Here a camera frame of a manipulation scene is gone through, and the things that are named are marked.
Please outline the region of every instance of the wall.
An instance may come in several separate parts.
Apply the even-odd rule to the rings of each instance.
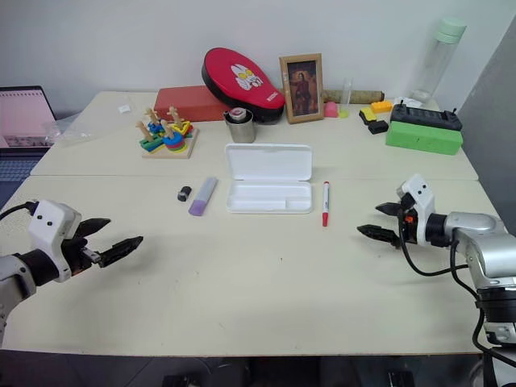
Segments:
[[[41,84],[55,110],[103,89],[199,85],[206,51],[234,48],[279,85],[278,57],[321,52],[326,88],[399,95],[445,15],[469,25],[437,90],[460,107],[498,46],[510,0],[1,0],[0,85]]]
[[[516,234],[516,19],[459,113],[464,150],[507,229]]]

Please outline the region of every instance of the robotic arm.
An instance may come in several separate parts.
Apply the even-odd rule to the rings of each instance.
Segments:
[[[503,222],[487,214],[451,212],[436,214],[434,195],[418,174],[397,189],[400,202],[377,206],[398,219],[398,235],[379,226],[364,225],[358,231],[372,239],[401,248],[410,267],[425,277],[451,273],[453,279],[474,298],[480,310],[473,332],[473,344],[484,352],[486,386],[503,386],[516,381],[516,238],[506,232]],[[406,243],[450,247],[450,268],[426,273],[410,258]],[[455,265],[456,252],[467,265]],[[469,268],[475,289],[457,276],[456,270]],[[498,347],[486,348],[478,342],[481,328],[487,340]]]
[[[52,280],[67,281],[92,264],[105,268],[127,256],[144,240],[142,236],[125,239],[105,252],[93,252],[86,247],[85,237],[101,230],[109,219],[81,221],[81,214],[65,204],[43,200],[8,210],[0,215],[0,220],[21,209],[32,215],[29,234],[33,250],[0,257],[0,345],[9,313],[34,295],[37,286]]]

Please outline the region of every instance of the wooden peg board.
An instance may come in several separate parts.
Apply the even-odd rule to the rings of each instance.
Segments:
[[[142,152],[142,157],[145,159],[189,159],[190,155],[192,154],[192,151],[195,146],[195,141],[197,140],[197,137],[199,135],[199,130],[195,127],[192,130],[192,137],[185,139],[186,142],[186,150],[183,152],[175,153],[170,152],[165,146],[163,146],[161,149],[149,153],[147,151]]]

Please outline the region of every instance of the purple highlighter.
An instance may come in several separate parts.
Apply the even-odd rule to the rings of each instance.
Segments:
[[[188,210],[191,215],[202,216],[204,209],[206,208],[206,204],[208,204],[208,201],[210,200],[211,193],[217,185],[217,181],[217,177],[208,177],[204,180],[201,189],[193,200],[192,206],[190,206]]]

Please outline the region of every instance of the metal cup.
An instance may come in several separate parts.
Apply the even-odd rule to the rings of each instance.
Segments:
[[[236,107],[224,112],[224,120],[235,143],[253,143],[256,129],[252,122],[252,112],[243,107]]]

